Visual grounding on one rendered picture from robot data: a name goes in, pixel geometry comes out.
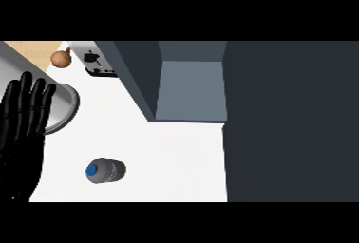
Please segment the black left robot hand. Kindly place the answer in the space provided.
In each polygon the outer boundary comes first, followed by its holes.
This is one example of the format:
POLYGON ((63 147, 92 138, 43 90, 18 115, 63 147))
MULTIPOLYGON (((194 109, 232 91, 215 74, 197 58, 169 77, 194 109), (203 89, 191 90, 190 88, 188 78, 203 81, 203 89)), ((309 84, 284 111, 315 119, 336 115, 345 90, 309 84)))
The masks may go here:
POLYGON ((26 71, 0 101, 0 205, 29 202, 42 179, 45 128, 57 85, 26 71))

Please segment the grey blue-capped water bottle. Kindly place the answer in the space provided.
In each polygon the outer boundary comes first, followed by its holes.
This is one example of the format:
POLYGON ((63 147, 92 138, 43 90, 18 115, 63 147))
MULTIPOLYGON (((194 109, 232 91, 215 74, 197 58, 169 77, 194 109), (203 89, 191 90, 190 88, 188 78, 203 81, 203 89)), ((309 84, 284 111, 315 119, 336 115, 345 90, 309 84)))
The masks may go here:
POLYGON ((95 184, 122 180, 125 173, 125 163, 108 158, 95 159, 86 168, 88 180, 95 184))

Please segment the dark grey cabinet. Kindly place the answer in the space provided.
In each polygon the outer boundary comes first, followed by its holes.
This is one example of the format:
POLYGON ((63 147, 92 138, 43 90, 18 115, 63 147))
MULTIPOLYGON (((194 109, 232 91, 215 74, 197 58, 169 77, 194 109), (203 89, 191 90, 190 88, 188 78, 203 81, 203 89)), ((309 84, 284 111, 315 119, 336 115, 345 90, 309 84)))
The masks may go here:
POLYGON ((225 41, 99 41, 138 107, 151 122, 228 119, 225 41))

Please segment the dark grey cabinet door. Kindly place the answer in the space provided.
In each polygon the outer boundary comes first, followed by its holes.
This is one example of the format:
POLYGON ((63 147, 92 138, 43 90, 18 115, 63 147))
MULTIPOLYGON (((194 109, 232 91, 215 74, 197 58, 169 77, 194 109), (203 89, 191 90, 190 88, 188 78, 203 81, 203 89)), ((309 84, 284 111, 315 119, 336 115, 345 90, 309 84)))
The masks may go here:
POLYGON ((359 201, 359 42, 229 42, 231 201, 359 201))

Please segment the grey metal cylinder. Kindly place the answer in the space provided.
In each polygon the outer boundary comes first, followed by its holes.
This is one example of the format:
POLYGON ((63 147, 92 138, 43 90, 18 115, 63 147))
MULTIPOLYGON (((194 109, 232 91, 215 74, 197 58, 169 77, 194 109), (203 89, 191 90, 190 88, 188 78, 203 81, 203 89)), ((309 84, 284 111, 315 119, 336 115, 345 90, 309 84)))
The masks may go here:
POLYGON ((0 41, 0 101, 9 81, 18 80, 26 71, 33 73, 34 80, 45 78, 48 84, 57 85, 49 121, 45 130, 45 134, 49 135, 58 132, 74 118, 80 105, 79 93, 68 84, 60 84, 6 42, 0 41))

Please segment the brown onion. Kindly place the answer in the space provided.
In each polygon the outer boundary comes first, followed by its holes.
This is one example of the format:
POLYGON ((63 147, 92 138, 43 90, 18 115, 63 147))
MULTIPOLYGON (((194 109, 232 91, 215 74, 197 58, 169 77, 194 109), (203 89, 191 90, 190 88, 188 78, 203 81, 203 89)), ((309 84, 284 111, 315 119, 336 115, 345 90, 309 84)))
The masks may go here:
POLYGON ((71 64, 70 47, 57 51, 51 56, 51 62, 55 67, 67 68, 71 64))

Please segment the pale wooden board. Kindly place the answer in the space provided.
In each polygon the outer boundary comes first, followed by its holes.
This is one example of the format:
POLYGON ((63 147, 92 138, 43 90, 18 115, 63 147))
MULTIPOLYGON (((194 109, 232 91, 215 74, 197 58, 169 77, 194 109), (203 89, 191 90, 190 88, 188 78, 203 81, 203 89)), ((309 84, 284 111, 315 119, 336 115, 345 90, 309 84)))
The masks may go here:
POLYGON ((6 44, 42 71, 48 70, 51 66, 51 55, 60 49, 61 41, 8 41, 6 44))

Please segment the silver toaster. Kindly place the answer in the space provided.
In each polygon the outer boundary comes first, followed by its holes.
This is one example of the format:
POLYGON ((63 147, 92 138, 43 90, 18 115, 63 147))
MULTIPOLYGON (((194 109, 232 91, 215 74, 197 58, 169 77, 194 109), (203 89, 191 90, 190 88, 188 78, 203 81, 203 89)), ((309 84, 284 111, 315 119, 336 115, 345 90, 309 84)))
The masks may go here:
POLYGON ((94 77, 117 77, 95 41, 70 41, 70 48, 94 77))

